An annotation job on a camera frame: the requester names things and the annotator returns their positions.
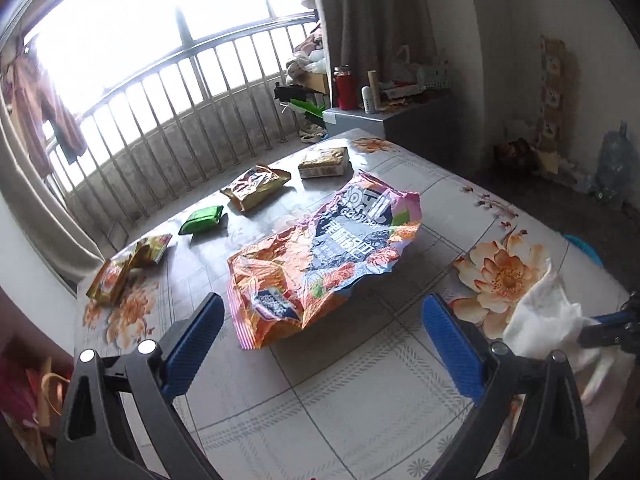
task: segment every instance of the water bottle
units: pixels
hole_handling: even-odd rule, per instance
[[[596,198],[619,209],[636,162],[636,151],[626,136],[626,121],[621,121],[620,129],[607,133],[602,140],[595,178]]]

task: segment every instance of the gold snack packet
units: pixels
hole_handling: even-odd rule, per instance
[[[130,268],[138,269],[157,265],[162,259],[171,238],[172,235],[170,234],[140,238],[134,246],[134,256]]]
[[[338,176],[344,174],[348,166],[349,152],[347,148],[309,150],[305,160],[298,165],[298,171],[300,178]]]
[[[228,196],[239,211],[245,212],[262,202],[265,197],[290,179],[289,171],[272,170],[268,166],[257,164],[220,192]]]
[[[105,261],[87,289],[87,297],[98,304],[115,305],[127,282],[132,259],[133,254],[127,252]]]

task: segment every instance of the blue gripper pad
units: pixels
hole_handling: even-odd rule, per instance
[[[634,320],[634,314],[631,310],[621,310],[612,314],[603,314],[602,316],[594,316],[599,323],[626,323]]]
[[[487,345],[484,337],[471,323],[458,320],[439,296],[431,294],[422,304],[422,324],[431,337],[449,375],[456,384],[459,393],[470,397],[480,404],[484,397],[484,363],[474,349],[471,341]],[[462,324],[469,325],[468,335],[461,329]]]
[[[196,318],[191,320],[164,362],[165,380],[161,391],[168,402],[187,393],[224,320],[225,304],[219,295],[214,294]]]

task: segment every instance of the white cloth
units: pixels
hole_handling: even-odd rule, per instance
[[[523,357],[545,359],[555,349],[567,355],[582,391],[591,453],[613,419],[634,358],[617,347],[587,349],[578,344],[583,327],[598,322],[583,316],[580,304],[569,302],[550,260],[547,265],[542,279],[518,303],[502,340]]]

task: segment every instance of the orange snack bag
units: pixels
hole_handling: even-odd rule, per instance
[[[389,272],[415,237],[420,196],[359,173],[296,225],[228,260],[240,345],[261,348],[343,304],[366,274]]]

